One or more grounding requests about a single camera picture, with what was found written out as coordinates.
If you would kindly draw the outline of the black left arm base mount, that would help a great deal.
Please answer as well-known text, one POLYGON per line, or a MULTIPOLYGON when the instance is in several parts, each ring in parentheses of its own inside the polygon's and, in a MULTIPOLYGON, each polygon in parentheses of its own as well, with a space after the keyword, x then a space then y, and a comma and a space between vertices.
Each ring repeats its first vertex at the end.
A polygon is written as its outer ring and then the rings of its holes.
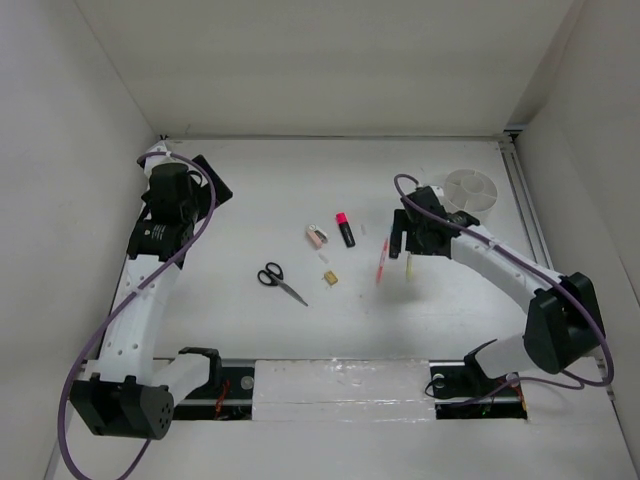
POLYGON ((206 380, 203 371, 176 370, 171 365, 154 373, 154 386, 167 386, 173 396, 174 421, 236 421, 252 418, 255 365, 224 364, 221 379, 206 380))

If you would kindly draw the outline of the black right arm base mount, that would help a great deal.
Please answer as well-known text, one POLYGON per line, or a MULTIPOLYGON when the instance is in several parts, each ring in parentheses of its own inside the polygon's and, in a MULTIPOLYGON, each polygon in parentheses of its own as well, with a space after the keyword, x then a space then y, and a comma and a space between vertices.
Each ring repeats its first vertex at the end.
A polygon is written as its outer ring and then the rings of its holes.
POLYGON ((476 359, 479 349, 461 360, 431 360, 424 394, 434 400, 437 420, 527 420, 517 373, 489 378, 476 359))

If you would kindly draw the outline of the yellow pen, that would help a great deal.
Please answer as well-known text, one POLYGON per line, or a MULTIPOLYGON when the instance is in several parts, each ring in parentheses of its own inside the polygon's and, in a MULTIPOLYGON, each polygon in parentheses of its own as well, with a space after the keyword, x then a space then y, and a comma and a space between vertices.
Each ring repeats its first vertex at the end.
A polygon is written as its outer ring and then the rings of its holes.
POLYGON ((405 278, 407 282, 413 278, 413 256, 411 253, 408 253, 406 258, 405 278))

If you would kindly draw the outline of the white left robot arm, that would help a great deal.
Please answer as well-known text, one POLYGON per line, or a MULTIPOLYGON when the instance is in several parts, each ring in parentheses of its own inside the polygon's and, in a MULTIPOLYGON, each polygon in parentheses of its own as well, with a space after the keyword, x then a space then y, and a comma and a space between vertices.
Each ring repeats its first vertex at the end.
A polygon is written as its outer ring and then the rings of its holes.
POLYGON ((96 436, 160 440, 181 401, 194 391, 212 396, 223 384, 213 348, 185 347, 160 369, 154 350, 187 251, 233 193, 204 156, 180 157, 163 141, 138 164, 148 187, 128 241, 113 318, 98 335, 102 346, 90 378, 73 381, 69 399, 96 436))

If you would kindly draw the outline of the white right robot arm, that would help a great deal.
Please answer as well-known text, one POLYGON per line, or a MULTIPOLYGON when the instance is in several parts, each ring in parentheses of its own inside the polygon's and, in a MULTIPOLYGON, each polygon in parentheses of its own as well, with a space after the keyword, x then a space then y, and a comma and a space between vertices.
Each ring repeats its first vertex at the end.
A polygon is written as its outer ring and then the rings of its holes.
POLYGON ((612 355, 595 287, 585 274, 563 274, 531 261, 476 217, 447 212, 429 186, 399 196, 403 207, 394 213, 391 258, 401 251, 445 257, 481 275, 526 315, 522 333, 490 340, 465 356, 462 381, 468 390, 483 394, 500 377, 531 369, 567 375, 570 365, 595 349, 601 349, 606 362, 606 374, 595 384, 611 383, 612 355))

